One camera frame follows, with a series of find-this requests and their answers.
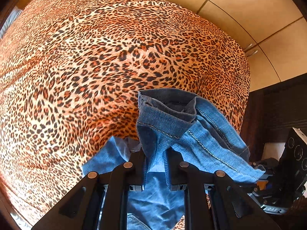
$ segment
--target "cabinet handle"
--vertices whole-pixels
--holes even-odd
[[[258,50],[256,50],[255,52],[251,53],[250,55],[247,55],[246,57],[250,57],[250,56],[252,56],[252,55],[254,55],[256,53],[258,53]]]
[[[243,49],[243,52],[246,52],[253,44],[249,44],[246,48]]]

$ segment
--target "leopard print bedspread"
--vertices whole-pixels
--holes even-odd
[[[33,0],[0,42],[0,175],[35,224],[112,135],[137,138],[138,90],[210,100],[240,131],[249,66],[225,32],[164,0]]]

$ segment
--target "metal screw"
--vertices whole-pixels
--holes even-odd
[[[222,171],[222,170],[218,170],[218,171],[216,172],[216,175],[219,176],[219,177],[224,177],[224,176],[225,176],[225,172]]]
[[[189,163],[188,162],[180,162],[180,167],[182,167],[182,168],[187,168],[187,167],[189,167]]]
[[[87,174],[88,178],[93,179],[97,176],[97,173],[95,171],[92,171],[90,173]]]
[[[124,168],[131,168],[133,166],[133,163],[132,162],[125,162],[124,163]]]

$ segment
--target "blue jeans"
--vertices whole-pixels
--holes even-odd
[[[131,192],[127,229],[172,229],[184,213],[183,192],[168,190],[163,153],[169,147],[200,170],[224,170],[237,182],[256,182],[265,172],[248,165],[249,150],[227,119],[209,101],[173,88],[139,92],[139,142],[112,137],[86,164],[83,174],[105,173],[141,147],[147,158],[145,190]]]
[[[9,17],[6,19],[2,28],[0,29],[0,39],[3,38],[5,32],[8,30],[10,25],[12,25],[12,23],[17,19],[17,17],[21,14],[21,12],[22,12],[21,9],[14,7],[14,9],[10,13]]]

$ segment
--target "black device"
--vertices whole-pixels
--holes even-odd
[[[168,186],[171,191],[185,192],[185,229],[206,226],[209,230],[259,230],[264,225],[272,230],[280,229],[266,213],[284,214],[305,191],[306,151],[307,145],[298,130],[292,129],[279,162],[269,158],[253,163],[253,166],[266,168],[260,180],[268,184],[265,190],[260,190],[256,184],[235,183],[222,170],[213,174],[200,171],[185,162],[181,153],[169,148],[165,152]],[[127,228],[128,193],[141,193],[145,181],[146,158],[141,149],[131,154],[129,162],[112,172],[88,173],[32,230],[124,230]]]

